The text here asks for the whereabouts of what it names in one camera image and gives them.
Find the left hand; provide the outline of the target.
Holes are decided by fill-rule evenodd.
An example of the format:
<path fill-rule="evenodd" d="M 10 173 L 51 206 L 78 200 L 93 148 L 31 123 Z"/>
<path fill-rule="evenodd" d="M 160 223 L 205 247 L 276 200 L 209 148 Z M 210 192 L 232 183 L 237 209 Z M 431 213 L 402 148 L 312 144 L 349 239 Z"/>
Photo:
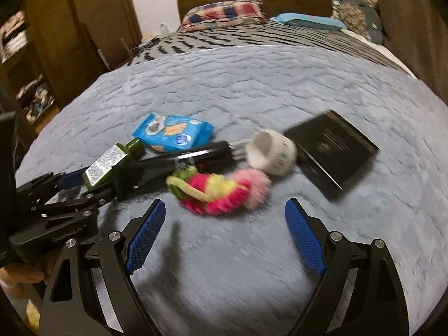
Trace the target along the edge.
<path fill-rule="evenodd" d="M 46 284 L 54 268 L 54 256 L 48 256 L 37 264 L 12 263 L 1 268 L 1 288 L 12 297 L 26 298 L 25 284 L 38 284 L 44 281 Z"/>

